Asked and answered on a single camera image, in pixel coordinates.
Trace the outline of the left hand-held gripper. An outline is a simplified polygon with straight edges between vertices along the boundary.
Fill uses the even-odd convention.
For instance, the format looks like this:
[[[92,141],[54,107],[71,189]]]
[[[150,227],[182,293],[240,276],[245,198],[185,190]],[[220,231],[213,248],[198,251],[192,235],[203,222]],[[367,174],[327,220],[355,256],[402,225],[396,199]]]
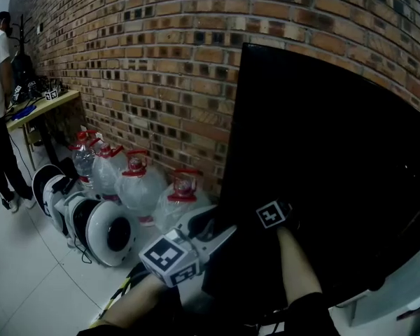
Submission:
[[[202,206],[182,215],[175,227],[145,246],[139,257],[145,268],[173,288],[203,273],[212,255],[235,233],[213,223],[218,207]]]

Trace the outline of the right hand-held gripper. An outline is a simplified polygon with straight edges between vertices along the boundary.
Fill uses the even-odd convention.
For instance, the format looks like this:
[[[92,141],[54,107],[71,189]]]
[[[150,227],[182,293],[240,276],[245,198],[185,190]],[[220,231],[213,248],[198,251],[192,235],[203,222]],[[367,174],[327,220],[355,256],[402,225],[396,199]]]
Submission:
[[[300,227],[292,205],[283,198],[269,202],[255,212],[265,229],[284,226],[290,230],[297,230]]]

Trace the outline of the black refrigerator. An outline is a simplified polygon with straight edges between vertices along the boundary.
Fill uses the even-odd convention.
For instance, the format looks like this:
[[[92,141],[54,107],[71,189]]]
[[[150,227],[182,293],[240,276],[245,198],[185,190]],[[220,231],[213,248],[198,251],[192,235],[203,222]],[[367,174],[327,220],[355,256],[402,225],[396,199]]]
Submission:
[[[256,214],[279,198],[330,304],[378,291],[420,250],[420,111],[350,70],[244,44],[216,218],[237,231],[207,293],[279,302],[277,227]]]

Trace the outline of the person's left forearm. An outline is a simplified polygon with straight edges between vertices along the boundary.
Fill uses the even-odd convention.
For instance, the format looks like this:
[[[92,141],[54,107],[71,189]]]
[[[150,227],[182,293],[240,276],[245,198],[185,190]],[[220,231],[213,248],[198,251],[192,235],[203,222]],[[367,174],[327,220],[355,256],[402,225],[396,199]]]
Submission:
[[[156,276],[149,275],[114,303],[102,316],[101,322],[119,328],[129,328],[159,302],[169,290]]]

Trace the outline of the person's right forearm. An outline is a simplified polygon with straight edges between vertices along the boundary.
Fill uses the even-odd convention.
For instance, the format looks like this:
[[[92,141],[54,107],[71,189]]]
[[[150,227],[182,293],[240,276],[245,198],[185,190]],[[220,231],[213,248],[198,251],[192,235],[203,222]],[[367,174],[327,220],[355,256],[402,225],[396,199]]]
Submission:
[[[322,293],[321,285],[305,252],[292,232],[279,227],[276,230],[280,245],[283,287],[289,305],[313,293]]]

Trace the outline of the white round fan heaters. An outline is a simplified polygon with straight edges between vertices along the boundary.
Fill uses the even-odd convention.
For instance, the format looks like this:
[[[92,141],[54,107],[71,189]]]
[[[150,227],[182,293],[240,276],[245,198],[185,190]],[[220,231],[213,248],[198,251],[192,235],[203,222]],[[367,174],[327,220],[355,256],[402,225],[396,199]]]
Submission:
[[[66,198],[64,206],[69,234],[89,257],[105,267],[117,267],[127,259],[138,226],[122,206],[82,192]]]

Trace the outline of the person's black clothing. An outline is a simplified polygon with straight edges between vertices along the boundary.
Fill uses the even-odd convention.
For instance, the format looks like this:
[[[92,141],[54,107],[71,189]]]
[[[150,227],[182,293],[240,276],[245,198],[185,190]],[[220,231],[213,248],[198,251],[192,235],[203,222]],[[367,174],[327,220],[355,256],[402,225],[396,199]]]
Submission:
[[[98,325],[80,331],[77,336],[258,336],[255,326],[224,321],[211,315],[177,314],[174,320],[156,323],[152,311],[128,329]],[[340,336],[321,293],[310,293],[292,302],[286,311],[284,330],[279,336]]]

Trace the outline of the crumpled clear water jug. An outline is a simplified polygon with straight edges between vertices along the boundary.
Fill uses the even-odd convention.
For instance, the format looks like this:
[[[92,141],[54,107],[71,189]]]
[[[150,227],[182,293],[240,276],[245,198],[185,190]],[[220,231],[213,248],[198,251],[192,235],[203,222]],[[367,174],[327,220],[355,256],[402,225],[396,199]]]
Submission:
[[[78,132],[76,142],[69,147],[72,152],[73,165],[80,182],[85,188],[93,187],[92,166],[95,160],[93,146],[98,142],[96,133],[94,130]]]

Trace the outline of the white round balance scooter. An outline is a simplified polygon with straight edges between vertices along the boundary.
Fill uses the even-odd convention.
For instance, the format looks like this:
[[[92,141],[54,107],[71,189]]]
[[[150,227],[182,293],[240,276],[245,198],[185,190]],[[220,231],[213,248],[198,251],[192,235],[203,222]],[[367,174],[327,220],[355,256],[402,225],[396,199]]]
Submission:
[[[39,168],[32,179],[36,201],[56,230],[64,233],[66,228],[65,199],[78,190],[78,177],[70,178],[57,166],[46,164]]]

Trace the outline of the wooden stool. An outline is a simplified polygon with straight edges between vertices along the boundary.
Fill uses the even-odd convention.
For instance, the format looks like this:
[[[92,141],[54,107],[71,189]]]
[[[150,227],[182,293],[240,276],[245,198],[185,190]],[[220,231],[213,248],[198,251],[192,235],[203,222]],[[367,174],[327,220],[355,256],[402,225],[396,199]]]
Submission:
[[[24,142],[27,148],[27,153],[33,170],[35,171],[35,164],[32,153],[36,144],[43,144],[40,132],[35,128],[31,127],[29,123],[26,123],[22,127]]]

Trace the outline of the yellow wooden table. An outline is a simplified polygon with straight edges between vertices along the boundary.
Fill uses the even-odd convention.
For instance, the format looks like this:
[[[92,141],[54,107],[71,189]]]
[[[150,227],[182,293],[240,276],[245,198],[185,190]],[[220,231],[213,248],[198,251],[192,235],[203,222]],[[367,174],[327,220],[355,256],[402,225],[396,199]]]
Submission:
[[[53,144],[51,142],[51,136],[48,132],[48,128],[46,126],[46,120],[43,115],[57,108],[58,106],[61,106],[67,102],[70,102],[78,98],[79,96],[80,96],[79,91],[68,90],[61,97],[56,97],[52,100],[47,100],[45,97],[40,98],[34,104],[36,108],[29,115],[18,120],[9,120],[6,123],[8,132],[12,132],[18,128],[23,127],[24,125],[30,122],[33,122],[41,135],[41,140],[45,146],[45,150],[48,154],[50,163],[58,167],[60,165],[60,161],[55,152]]]

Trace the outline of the blue cloth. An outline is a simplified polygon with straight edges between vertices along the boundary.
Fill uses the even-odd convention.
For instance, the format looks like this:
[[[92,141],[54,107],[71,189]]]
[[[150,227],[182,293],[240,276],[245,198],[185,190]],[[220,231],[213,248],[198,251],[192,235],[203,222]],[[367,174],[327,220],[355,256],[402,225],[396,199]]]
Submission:
[[[29,114],[31,114],[35,109],[37,108],[36,105],[31,105],[31,106],[26,106],[24,108],[22,108],[21,110],[17,111],[16,113],[14,113],[11,116],[11,120],[20,120],[26,116],[28,116]]]

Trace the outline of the black bag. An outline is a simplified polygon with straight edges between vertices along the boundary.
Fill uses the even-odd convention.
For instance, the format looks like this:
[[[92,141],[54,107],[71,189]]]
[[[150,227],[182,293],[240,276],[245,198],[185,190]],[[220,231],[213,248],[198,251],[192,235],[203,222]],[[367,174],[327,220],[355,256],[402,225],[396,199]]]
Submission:
[[[35,81],[35,72],[30,56],[19,51],[11,61],[15,87],[20,86],[21,92],[28,91],[28,84]]]

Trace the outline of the black coat rack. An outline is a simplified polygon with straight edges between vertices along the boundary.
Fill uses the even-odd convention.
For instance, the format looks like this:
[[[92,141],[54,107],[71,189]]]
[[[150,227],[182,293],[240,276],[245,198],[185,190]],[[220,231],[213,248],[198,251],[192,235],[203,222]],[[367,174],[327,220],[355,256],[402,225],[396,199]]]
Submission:
[[[24,15],[21,14],[20,22],[12,24],[13,26],[16,26],[18,28],[19,36],[18,37],[12,36],[11,39],[18,41],[19,53],[21,55],[25,54],[25,45],[30,42],[30,39],[28,38],[28,35],[34,29],[32,27],[28,32],[25,32],[25,26],[31,19],[32,19],[32,17],[28,17],[25,20]]]

